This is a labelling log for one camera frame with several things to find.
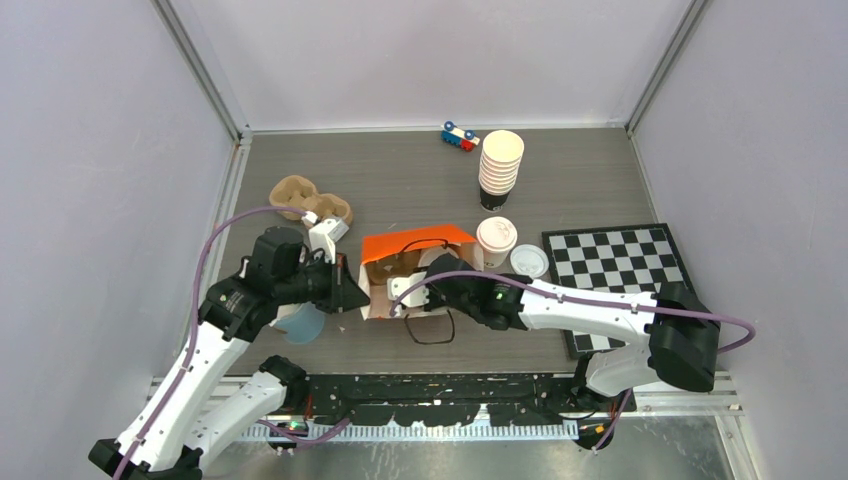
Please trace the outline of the white paper coffee cup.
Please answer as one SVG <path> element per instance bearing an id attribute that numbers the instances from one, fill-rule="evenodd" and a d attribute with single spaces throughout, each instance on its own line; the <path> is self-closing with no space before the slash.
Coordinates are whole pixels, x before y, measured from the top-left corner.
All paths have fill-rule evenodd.
<path id="1" fill-rule="evenodd" d="M 513 246 L 495 248 L 482 244 L 481 248 L 483 251 L 484 267 L 486 269 L 494 269 L 500 267 L 509 258 Z"/>

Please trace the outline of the orange paper bag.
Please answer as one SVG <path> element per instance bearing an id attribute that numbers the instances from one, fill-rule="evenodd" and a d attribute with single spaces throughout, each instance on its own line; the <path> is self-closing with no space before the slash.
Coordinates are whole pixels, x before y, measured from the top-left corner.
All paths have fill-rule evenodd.
<path id="1" fill-rule="evenodd" d="M 422 280 L 430 264 L 442 255 L 463 260 L 481 270 L 484 255 L 477 240 L 459 227 L 451 224 L 423 227 L 366 236 L 362 243 L 362 260 L 359 267 L 359 287 L 368 294 L 370 303 L 360 309 L 365 320 L 400 319 L 411 340 L 418 345 L 430 346 L 412 332 L 409 320 L 447 314 L 452 311 L 444 303 L 428 297 L 428 290 L 420 287 L 400 299 L 396 309 L 391 305 L 399 295 Z"/>

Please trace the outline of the white plastic cup lid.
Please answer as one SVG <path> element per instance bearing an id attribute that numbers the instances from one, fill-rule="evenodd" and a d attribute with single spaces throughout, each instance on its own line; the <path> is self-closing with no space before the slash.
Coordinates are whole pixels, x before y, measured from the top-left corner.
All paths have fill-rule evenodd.
<path id="1" fill-rule="evenodd" d="M 476 230 L 478 243 L 489 252 L 511 250 L 517 243 L 518 232 L 507 218 L 494 216 L 481 221 Z"/>

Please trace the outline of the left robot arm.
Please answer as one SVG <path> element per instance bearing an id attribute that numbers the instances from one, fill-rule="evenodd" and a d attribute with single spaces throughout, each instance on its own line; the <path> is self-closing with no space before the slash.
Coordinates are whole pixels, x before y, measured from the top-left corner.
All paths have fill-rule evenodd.
<path id="1" fill-rule="evenodd" d="M 202 411 L 224 374 L 282 306 L 337 313 L 368 305 L 344 254 L 309 251 L 303 235 L 272 227 L 241 269 L 212 285 L 196 326 L 144 410 L 118 437 L 97 441 L 88 459 L 114 479 L 200 479 L 245 430 L 279 410 L 298 412 L 308 395 L 305 371 L 274 355 L 235 394 Z"/>

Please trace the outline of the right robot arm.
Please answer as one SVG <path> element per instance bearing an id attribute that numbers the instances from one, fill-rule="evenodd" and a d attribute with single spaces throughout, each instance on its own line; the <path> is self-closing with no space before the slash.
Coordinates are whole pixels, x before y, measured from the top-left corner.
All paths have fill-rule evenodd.
<path id="1" fill-rule="evenodd" d="M 579 360 L 570 392 L 584 410 L 657 381 L 698 393 L 714 387 L 720 325 L 682 284 L 657 293 L 582 290 L 479 272 L 448 254 L 425 277 L 432 299 L 492 330 L 569 330 L 621 341 L 620 348 Z"/>

